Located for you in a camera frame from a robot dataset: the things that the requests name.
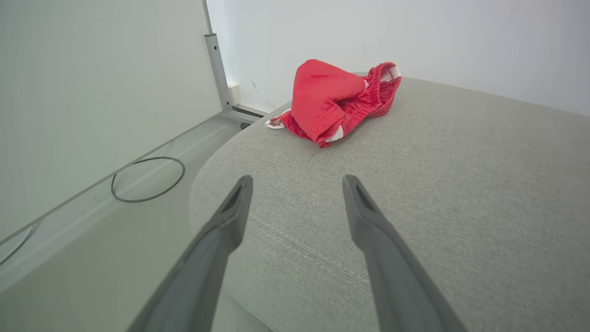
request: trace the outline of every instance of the gray couch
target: gray couch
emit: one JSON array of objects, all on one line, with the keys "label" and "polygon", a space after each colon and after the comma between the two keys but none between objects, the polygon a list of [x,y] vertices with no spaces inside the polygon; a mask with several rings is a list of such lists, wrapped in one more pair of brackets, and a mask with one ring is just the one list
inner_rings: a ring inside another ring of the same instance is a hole
[{"label": "gray couch", "polygon": [[590,330],[588,117],[403,78],[387,115],[332,147],[263,121],[233,137],[193,184],[195,233],[244,174],[254,195],[224,287],[275,332],[379,330],[345,174],[470,331]]}]

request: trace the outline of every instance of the crumpled red garment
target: crumpled red garment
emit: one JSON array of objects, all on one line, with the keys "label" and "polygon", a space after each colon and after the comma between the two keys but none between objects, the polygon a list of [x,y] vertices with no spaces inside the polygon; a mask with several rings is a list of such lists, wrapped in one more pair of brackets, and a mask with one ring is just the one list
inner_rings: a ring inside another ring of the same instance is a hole
[{"label": "crumpled red garment", "polygon": [[387,114],[400,82],[399,70],[391,62],[372,68],[367,76],[357,76],[307,60],[295,75],[291,110],[266,124],[271,128],[283,124],[295,135],[329,147],[366,117]]}]

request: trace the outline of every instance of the whiteboard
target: whiteboard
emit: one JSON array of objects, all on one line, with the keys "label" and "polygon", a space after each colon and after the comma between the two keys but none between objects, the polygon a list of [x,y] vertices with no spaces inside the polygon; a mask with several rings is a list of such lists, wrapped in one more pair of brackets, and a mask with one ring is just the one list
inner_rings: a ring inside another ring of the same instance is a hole
[{"label": "whiteboard", "polygon": [[221,111],[200,0],[0,1],[0,243]]}]

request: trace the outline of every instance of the floor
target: floor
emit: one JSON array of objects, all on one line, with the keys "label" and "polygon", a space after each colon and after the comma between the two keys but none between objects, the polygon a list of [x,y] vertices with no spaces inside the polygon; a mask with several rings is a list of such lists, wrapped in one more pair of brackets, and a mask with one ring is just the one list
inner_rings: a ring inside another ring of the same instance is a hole
[{"label": "floor", "polygon": [[[188,219],[192,180],[205,161],[240,131],[240,123],[233,120],[216,119],[216,124],[223,121],[227,122],[223,130],[182,156],[186,174],[171,191],[142,203],[111,200],[99,209],[104,214],[100,220],[0,291],[0,330],[125,331],[192,239]],[[174,181],[179,169],[173,162],[157,165],[150,181],[135,183],[122,195],[139,198],[158,192]],[[133,179],[122,177],[122,181]],[[270,331],[223,289],[212,330]]]}]

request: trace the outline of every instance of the cable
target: cable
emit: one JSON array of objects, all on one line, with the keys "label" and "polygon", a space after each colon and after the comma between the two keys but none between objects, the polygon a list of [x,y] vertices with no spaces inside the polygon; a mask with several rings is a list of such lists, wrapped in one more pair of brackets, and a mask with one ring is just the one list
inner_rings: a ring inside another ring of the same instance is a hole
[{"label": "cable", "polygon": [[34,224],[33,226],[29,227],[29,229],[27,230],[27,234],[25,234],[25,237],[23,237],[21,241],[18,242],[16,247],[12,248],[12,250],[10,250],[10,252],[7,253],[6,256],[4,256],[4,258],[0,259],[0,265],[6,262],[6,260],[9,259],[10,256],[12,256],[15,252],[17,252],[17,250],[29,239],[29,237],[31,237],[31,235],[33,234],[33,230],[35,230],[36,226],[37,224]]},{"label": "cable", "polygon": [[164,195],[164,194],[165,194],[165,193],[167,193],[167,192],[168,192],[170,189],[174,188],[174,186],[175,186],[175,185],[177,185],[177,184],[178,184],[178,182],[180,182],[180,181],[182,180],[182,177],[184,176],[184,173],[185,173],[185,166],[184,166],[184,164],[182,163],[182,161],[180,161],[180,160],[178,160],[178,159],[176,159],[176,158],[172,158],[172,157],[152,157],[152,158],[146,158],[146,159],[142,159],[142,160],[140,160],[140,161],[136,161],[136,162],[134,162],[134,163],[133,163],[133,165],[135,165],[135,164],[139,164],[140,162],[144,162],[144,161],[148,161],[148,160],[154,160],[154,159],[170,159],[170,160],[174,160],[174,161],[176,161],[177,163],[179,163],[179,164],[182,166],[182,174],[181,174],[181,176],[180,176],[180,177],[178,178],[178,180],[177,180],[176,182],[174,182],[174,183],[173,183],[173,184],[172,184],[172,185],[171,185],[171,186],[170,186],[168,189],[164,190],[163,192],[161,192],[161,193],[159,193],[159,194],[157,194],[157,195],[154,195],[154,196],[152,196],[152,197],[148,197],[148,198],[142,198],[142,199],[140,199],[140,200],[126,200],[126,199],[123,199],[123,198],[120,198],[120,197],[118,197],[118,196],[117,196],[117,194],[115,194],[115,193],[114,193],[114,187],[113,187],[113,186],[114,186],[114,178],[116,178],[116,177],[117,177],[117,174],[115,174],[115,175],[113,175],[113,181],[111,181],[111,193],[113,194],[113,197],[114,197],[116,200],[123,201],[123,202],[127,202],[127,203],[137,203],[137,202],[141,202],[141,201],[149,201],[149,200],[151,200],[151,199],[154,199],[154,198],[156,198],[156,197],[159,197],[159,196],[162,196],[162,195]]}]

